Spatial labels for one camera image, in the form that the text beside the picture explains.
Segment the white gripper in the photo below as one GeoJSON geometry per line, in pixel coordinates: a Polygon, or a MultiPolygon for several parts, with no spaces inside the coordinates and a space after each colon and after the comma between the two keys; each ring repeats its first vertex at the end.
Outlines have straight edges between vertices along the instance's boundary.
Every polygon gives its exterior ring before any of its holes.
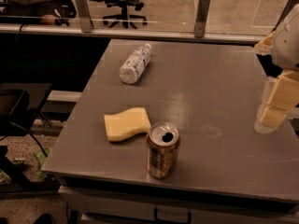
{"type": "Polygon", "coordinates": [[[264,39],[254,45],[258,55],[272,56],[273,64],[284,69],[278,77],[268,77],[254,129],[261,134],[276,130],[299,104],[299,5],[264,39]]]}

